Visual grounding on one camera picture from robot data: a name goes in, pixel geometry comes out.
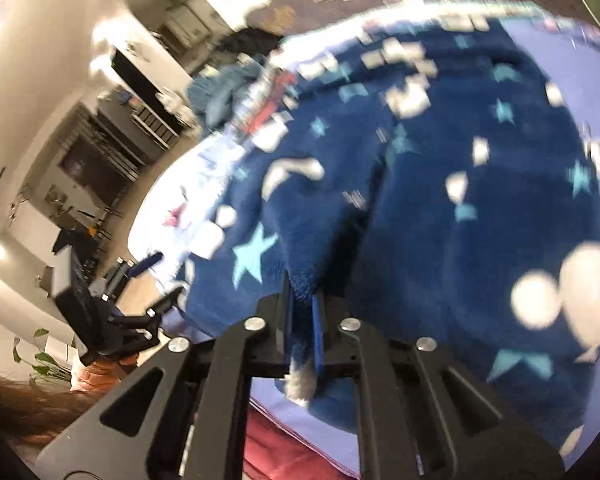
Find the person's left hand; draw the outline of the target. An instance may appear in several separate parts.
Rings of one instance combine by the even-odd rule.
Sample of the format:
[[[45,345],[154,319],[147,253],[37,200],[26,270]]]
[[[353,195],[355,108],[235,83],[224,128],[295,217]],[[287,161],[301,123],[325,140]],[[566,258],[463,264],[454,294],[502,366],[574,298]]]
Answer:
[[[124,366],[137,366],[138,356],[110,362],[96,360],[90,365],[84,365],[76,356],[71,367],[71,391],[80,393],[107,393],[119,382],[120,372]]]

